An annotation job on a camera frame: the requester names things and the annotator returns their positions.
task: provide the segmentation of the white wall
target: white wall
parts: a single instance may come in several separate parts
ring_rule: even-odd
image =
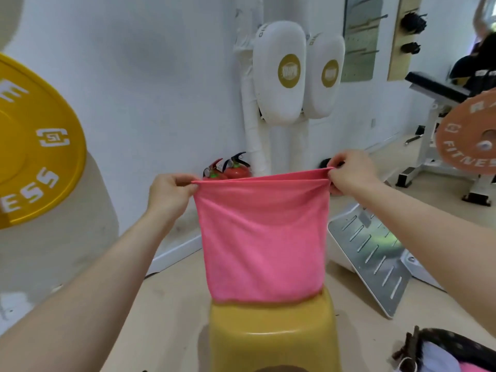
[[[424,0],[429,26],[412,68],[445,76],[470,45],[475,3]],[[384,0],[389,18],[379,30],[374,79],[343,84],[332,117],[312,121],[314,164],[423,121],[429,100],[418,100],[404,82],[386,81],[397,8],[398,0]],[[344,0],[313,0],[312,31],[340,34],[343,12]],[[9,21],[4,30],[0,22],[0,44],[11,40],[4,52],[71,104],[96,162],[57,209],[0,231],[0,294],[27,293],[27,300],[37,303],[142,214],[155,175],[201,174],[215,158],[243,150],[234,14],[234,0],[0,0],[0,21]],[[444,24],[447,15],[454,20]],[[284,147],[284,141],[278,145]],[[276,171],[283,171],[287,155],[281,149],[275,153]],[[42,226],[48,223],[57,227]],[[99,225],[107,231],[97,232]],[[190,238],[194,228],[192,208],[160,252]],[[0,314],[5,306],[0,300]]]

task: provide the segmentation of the weight plate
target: weight plate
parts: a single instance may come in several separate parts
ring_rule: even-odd
[[[441,122],[436,147],[444,162],[479,175],[496,175],[496,92],[464,101]]]
[[[0,53],[0,229],[57,206],[81,178],[83,130],[48,83]]]

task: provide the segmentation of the floor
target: floor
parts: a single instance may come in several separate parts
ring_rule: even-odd
[[[414,161],[418,143],[405,148],[406,138],[373,154],[383,177]],[[486,208],[460,200],[470,183],[422,174],[406,193],[475,223],[496,228],[496,206]],[[331,199],[338,214],[352,199]],[[463,334],[496,349],[484,331],[450,296],[412,280],[393,320],[388,320],[358,276],[330,262],[325,284],[336,308],[344,372],[393,370],[390,355],[415,325]],[[146,279],[103,372],[208,372],[208,310],[203,253],[199,251]]]

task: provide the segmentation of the fire extinguisher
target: fire extinguisher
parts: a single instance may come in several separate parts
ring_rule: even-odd
[[[222,172],[228,179],[242,179],[244,177],[251,177],[250,165],[240,159],[240,156],[245,153],[246,151],[236,154],[224,163]]]
[[[217,159],[214,163],[205,168],[203,171],[203,180],[226,180],[227,176],[224,175],[218,168],[217,164],[222,158]]]

